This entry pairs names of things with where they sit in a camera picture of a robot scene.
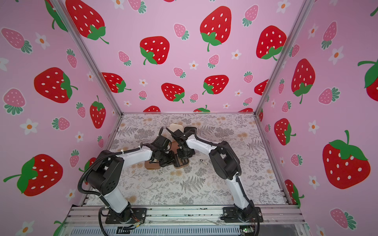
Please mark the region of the tan brown case lid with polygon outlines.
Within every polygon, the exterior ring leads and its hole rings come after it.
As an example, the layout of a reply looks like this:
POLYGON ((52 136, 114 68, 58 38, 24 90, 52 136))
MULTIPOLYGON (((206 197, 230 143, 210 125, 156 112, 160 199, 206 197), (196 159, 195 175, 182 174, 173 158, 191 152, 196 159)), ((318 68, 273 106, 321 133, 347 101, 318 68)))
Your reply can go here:
POLYGON ((147 170, 159 170, 160 165, 158 162, 145 161, 144 166, 147 170))

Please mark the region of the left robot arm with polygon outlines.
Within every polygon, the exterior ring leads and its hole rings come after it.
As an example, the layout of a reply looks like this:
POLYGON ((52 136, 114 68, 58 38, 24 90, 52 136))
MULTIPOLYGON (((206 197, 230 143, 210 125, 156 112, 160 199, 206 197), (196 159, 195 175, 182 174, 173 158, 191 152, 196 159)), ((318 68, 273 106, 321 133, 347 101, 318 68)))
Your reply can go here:
POLYGON ((78 191, 98 196, 109 209, 109 214, 114 215, 122 223, 135 218, 131 204, 118 187, 121 173, 126 167, 145 161, 158 164, 160 167, 173 164, 175 155, 170 150, 172 142, 162 136, 163 130, 162 127, 152 143, 140 144, 139 147, 127 151, 102 151, 79 179, 78 191))

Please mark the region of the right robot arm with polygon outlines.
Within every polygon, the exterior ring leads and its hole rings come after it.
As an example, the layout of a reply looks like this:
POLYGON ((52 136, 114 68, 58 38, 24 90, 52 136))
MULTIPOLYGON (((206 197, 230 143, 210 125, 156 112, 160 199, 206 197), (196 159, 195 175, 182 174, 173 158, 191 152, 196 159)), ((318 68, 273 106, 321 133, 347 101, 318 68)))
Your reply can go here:
POLYGON ((179 129, 172 131, 169 128, 166 130, 179 147, 173 161, 176 167, 186 165, 189 158, 198 151, 210 157, 214 171, 226 181, 233 196, 234 205, 223 208, 223 216, 220 220, 226 223, 252 222, 258 225, 263 221, 259 210, 243 188, 240 160, 228 142, 214 143, 200 138, 195 127, 185 127, 183 131, 179 129))

